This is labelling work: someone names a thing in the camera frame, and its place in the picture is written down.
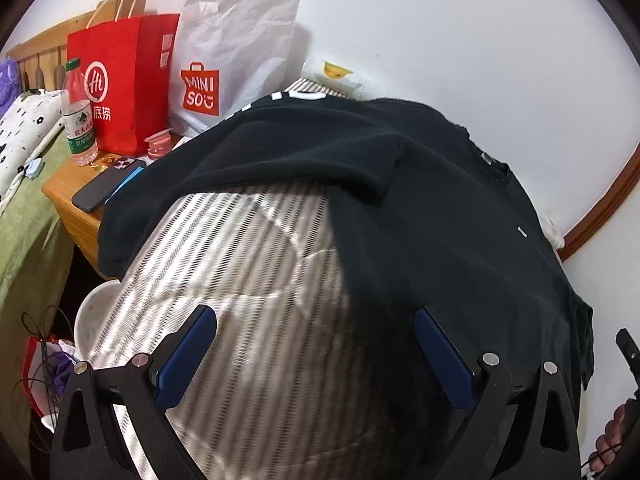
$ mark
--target black phone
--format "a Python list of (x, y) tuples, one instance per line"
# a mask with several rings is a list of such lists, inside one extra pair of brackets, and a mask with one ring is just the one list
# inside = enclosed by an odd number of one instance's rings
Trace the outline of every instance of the black phone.
[(138, 168), (146, 167), (144, 160), (132, 156), (121, 156), (113, 166), (104, 170), (89, 183), (85, 184), (71, 197), (71, 203), (85, 213), (93, 213), (118, 189)]

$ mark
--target white plastic bag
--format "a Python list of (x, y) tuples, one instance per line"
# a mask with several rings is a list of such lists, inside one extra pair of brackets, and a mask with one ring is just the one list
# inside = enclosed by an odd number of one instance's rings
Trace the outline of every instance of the white plastic bag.
[(175, 33), (169, 122), (193, 137), (278, 90), (300, 0), (185, 0)]

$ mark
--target wooden table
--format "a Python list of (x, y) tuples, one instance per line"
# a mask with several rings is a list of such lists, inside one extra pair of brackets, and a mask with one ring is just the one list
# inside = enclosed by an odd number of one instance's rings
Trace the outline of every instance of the wooden table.
[[(113, 154), (98, 152), (96, 164), (100, 165), (101, 158), (108, 155)], [(96, 272), (98, 272), (98, 228), (103, 208), (91, 214), (85, 213), (71, 203), (71, 197), (98, 173), (97, 168), (78, 166), (70, 158), (42, 186), (42, 192), (53, 202), (66, 230)]]

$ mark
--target green bottle cap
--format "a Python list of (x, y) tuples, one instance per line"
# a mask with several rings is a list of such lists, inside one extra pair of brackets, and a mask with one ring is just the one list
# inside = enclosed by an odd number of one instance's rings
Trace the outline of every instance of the green bottle cap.
[(75, 58), (70, 59), (69, 61), (67, 61), (65, 63), (65, 70), (67, 72), (69, 72), (70, 70), (78, 68), (79, 66), (80, 66), (80, 58), (79, 57), (75, 57)]

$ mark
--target silver bolt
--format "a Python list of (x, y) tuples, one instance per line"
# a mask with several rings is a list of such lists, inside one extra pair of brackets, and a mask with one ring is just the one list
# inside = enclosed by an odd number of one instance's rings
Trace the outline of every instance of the silver bolt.
[(558, 371), (558, 367), (556, 366), (556, 364), (552, 363), (551, 361), (547, 361), (544, 364), (544, 369), (549, 374), (555, 374)]
[(500, 358), (492, 352), (487, 352), (482, 356), (482, 361), (489, 366), (496, 366), (500, 363)]
[(135, 354), (131, 359), (131, 363), (134, 366), (137, 366), (138, 368), (146, 365), (148, 362), (149, 362), (148, 354)]
[(74, 372), (78, 375), (83, 374), (87, 369), (86, 361), (80, 361), (74, 366)]

